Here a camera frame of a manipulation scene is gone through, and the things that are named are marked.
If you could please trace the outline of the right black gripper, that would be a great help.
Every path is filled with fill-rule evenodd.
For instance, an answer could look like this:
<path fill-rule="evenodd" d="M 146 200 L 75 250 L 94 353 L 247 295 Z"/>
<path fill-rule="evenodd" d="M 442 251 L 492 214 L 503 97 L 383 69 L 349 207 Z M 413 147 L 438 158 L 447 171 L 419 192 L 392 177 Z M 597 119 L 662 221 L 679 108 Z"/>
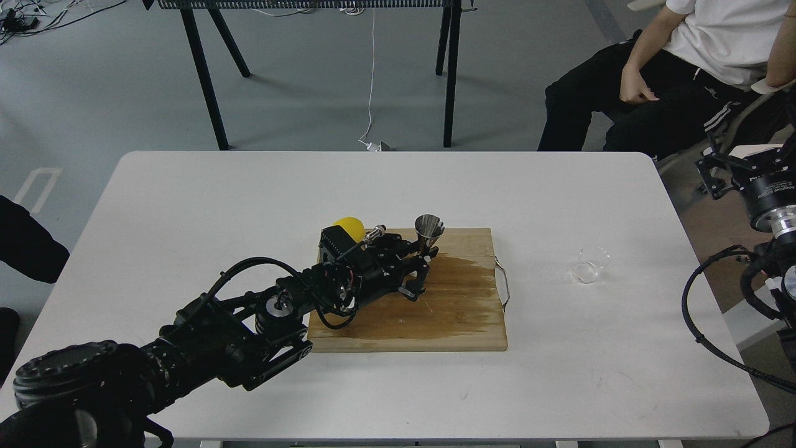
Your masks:
<path fill-rule="evenodd" d="M 756 162 L 711 152 L 695 162 L 702 191 L 719 200 L 738 190 L 750 227 L 764 233 L 795 230 L 795 134 L 779 147 L 756 155 Z"/>

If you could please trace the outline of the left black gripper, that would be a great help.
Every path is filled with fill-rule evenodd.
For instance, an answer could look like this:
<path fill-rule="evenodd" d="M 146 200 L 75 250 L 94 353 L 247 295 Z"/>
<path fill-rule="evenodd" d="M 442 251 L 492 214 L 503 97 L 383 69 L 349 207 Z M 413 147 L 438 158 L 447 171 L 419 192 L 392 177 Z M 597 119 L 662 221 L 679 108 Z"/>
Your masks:
<path fill-rule="evenodd" d="M 429 262 L 440 252 L 423 241 L 385 233 L 367 244 L 353 241 L 340 226 L 322 230 L 319 241 L 318 302 L 323 313 L 353 313 L 389 293 L 412 302 L 425 292 Z"/>

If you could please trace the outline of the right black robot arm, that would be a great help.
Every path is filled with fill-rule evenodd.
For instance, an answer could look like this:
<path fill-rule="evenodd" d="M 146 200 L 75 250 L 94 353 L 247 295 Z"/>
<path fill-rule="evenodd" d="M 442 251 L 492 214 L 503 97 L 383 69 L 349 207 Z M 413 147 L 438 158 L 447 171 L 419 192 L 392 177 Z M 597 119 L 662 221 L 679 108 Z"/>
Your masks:
<path fill-rule="evenodd" d="M 785 324 L 785 328 L 778 331 L 778 338 L 789 362 L 794 363 L 794 162 L 793 136 L 779 146 L 742 145 L 728 155 L 711 151 L 696 162 L 706 192 L 718 200 L 737 191 L 744 201 L 750 227 L 770 233 L 772 239 L 761 252 L 736 245 L 711 255 L 690 275 L 680 300 L 685 324 L 697 343 L 719 359 L 788 393 L 794 393 L 794 382 L 750 368 L 714 346 L 693 322 L 688 295 L 697 276 L 714 262 L 744 258 L 747 267 L 739 278 L 740 292 L 760 315 Z"/>

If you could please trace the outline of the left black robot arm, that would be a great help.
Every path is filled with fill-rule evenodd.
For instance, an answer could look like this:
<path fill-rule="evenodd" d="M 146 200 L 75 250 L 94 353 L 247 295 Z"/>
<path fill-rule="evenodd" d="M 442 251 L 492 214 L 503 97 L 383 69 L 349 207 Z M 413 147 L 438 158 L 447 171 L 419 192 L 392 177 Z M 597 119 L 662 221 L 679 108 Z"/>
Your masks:
<path fill-rule="evenodd" d="M 31 359 L 12 382 L 18 410 L 2 421 L 2 446 L 142 447 L 151 434 L 170 447 L 151 414 L 214 379 L 251 391 L 290 368 L 313 348 L 311 312 L 339 330 L 389 293 L 417 301 L 444 230 L 433 215 L 416 220 L 415 241 L 336 224 L 322 230 L 315 266 L 239 261 L 141 348 L 103 340 Z"/>

